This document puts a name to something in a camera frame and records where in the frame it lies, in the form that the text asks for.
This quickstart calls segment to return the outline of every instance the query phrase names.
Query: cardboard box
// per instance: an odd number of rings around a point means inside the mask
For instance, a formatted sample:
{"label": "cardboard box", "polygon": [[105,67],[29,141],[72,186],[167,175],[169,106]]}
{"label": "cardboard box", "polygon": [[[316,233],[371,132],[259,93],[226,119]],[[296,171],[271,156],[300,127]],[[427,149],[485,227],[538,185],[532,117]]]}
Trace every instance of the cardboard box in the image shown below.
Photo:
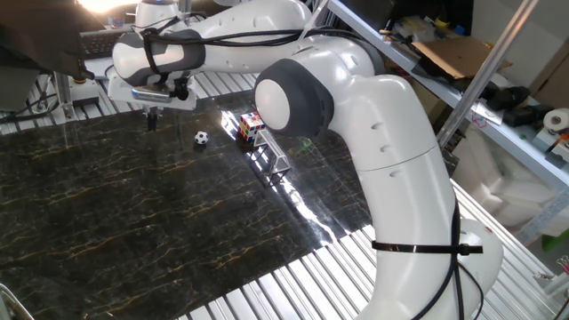
{"label": "cardboard box", "polygon": [[[475,76],[490,53],[490,48],[472,36],[412,45],[454,79]],[[504,60],[500,68],[511,65]]]}

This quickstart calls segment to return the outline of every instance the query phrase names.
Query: black strap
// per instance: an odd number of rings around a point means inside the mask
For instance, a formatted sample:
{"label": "black strap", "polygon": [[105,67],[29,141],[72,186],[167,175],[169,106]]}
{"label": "black strap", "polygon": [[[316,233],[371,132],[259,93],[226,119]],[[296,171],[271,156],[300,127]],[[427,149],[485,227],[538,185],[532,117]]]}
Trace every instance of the black strap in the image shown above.
{"label": "black strap", "polygon": [[468,256],[471,253],[483,253],[482,246],[459,245],[417,245],[417,244],[382,244],[372,241],[372,248],[386,252],[409,252],[409,253],[438,253],[460,254]]}
{"label": "black strap", "polygon": [[154,56],[152,55],[152,46],[149,37],[150,35],[157,35],[157,30],[155,28],[147,28],[142,30],[142,32],[140,32],[140,35],[142,36],[142,40],[144,41],[144,52],[146,53],[146,59],[148,60],[148,64],[150,65],[152,72],[154,72],[157,75],[160,75],[160,70],[158,70],[156,62],[154,61]]}
{"label": "black strap", "polygon": [[158,66],[154,61],[154,56],[152,55],[152,43],[150,42],[150,36],[152,35],[159,35],[162,31],[166,30],[170,26],[175,25],[176,23],[180,22],[180,18],[178,16],[172,18],[168,23],[164,24],[162,27],[156,28],[146,28],[140,32],[142,36],[142,40],[144,41],[144,52],[146,53],[146,59],[148,60],[148,64],[150,65],[150,69],[157,75],[160,75],[160,80],[157,82],[158,84],[163,84],[168,80],[169,73],[161,73],[158,70]]}

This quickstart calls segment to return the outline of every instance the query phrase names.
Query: white container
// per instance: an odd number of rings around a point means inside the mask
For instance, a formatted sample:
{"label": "white container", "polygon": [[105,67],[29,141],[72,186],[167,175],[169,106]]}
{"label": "white container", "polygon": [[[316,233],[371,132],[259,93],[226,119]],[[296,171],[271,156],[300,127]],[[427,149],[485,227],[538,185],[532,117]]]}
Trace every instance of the white container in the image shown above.
{"label": "white container", "polygon": [[[453,153],[460,158],[453,179],[510,231],[517,231],[557,195],[516,158],[472,125]],[[569,228],[569,209],[541,232],[559,236]]]}

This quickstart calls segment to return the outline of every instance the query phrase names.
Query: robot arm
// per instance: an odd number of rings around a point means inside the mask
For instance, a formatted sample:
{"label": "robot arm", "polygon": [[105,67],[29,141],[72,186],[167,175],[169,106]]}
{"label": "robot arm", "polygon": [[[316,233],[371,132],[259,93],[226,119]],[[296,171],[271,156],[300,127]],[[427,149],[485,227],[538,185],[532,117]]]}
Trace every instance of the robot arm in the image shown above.
{"label": "robot arm", "polygon": [[[170,35],[212,37],[257,29],[302,29],[308,18],[308,10],[296,0],[256,0],[191,29],[171,30]],[[147,71],[141,40],[138,44],[123,40],[113,53],[117,73],[111,77],[111,88],[113,81],[121,78],[126,81],[121,85],[131,89],[157,81]],[[206,45],[199,50],[165,45],[153,48],[153,53],[164,72],[262,71],[255,85],[255,100],[268,128],[303,137],[317,136],[327,129],[337,132],[349,147],[378,243],[449,246],[458,241],[453,241],[458,218],[453,189],[429,120],[411,86],[400,77],[382,75],[381,58],[368,44],[329,36],[306,41],[309,45],[303,45],[302,50],[298,44],[252,48]],[[482,291],[488,292],[500,271],[500,241],[479,222],[464,220],[460,243],[483,246],[483,254],[459,259]],[[443,285],[449,265],[450,254],[378,251],[372,300],[358,319],[417,318],[440,290],[437,303],[422,318],[458,319],[456,287]],[[464,313],[469,316],[480,303],[480,293],[463,270],[458,272],[463,279]]]}
{"label": "robot arm", "polygon": [[[377,242],[450,245],[457,204],[429,120],[404,79],[370,70],[373,60],[360,45],[323,39],[260,74],[260,117],[284,135],[314,136],[329,128],[346,141]],[[484,246],[484,254],[460,260],[486,293],[501,267],[501,243],[473,220],[462,222],[461,243]],[[372,301],[358,319],[418,315],[443,283],[450,255],[378,251],[377,261]],[[465,314],[471,315],[479,292],[461,275]],[[456,289],[449,285],[423,318],[458,319],[456,305]]]}
{"label": "robot arm", "polygon": [[[227,34],[277,31],[304,28],[310,18],[309,9],[295,0],[258,0],[228,9],[209,19],[191,24],[172,24],[179,17],[177,4],[171,0],[143,0],[137,9],[136,33],[127,33],[119,39],[113,49],[114,68],[108,73],[110,86],[108,95],[114,100],[130,102],[152,101],[153,105],[193,109],[196,97],[188,82],[189,101],[170,97],[172,82],[181,77],[188,78],[201,71],[228,73],[259,73],[272,63],[293,55],[298,44],[279,46],[227,47],[204,44],[161,44],[150,45],[151,59],[156,63],[158,73],[150,66],[140,26],[151,26],[159,35],[179,39],[206,39]],[[235,42],[257,42],[280,36],[246,36],[232,39]],[[156,88],[163,75],[167,80]]]}

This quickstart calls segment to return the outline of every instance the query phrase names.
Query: light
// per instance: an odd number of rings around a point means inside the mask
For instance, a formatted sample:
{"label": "light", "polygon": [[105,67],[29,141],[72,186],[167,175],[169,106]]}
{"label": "light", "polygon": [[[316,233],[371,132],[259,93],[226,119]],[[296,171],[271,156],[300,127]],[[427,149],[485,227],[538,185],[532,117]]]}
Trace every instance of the light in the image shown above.
{"label": "light", "polygon": [[90,12],[103,13],[119,5],[137,4],[140,0],[78,0]]}

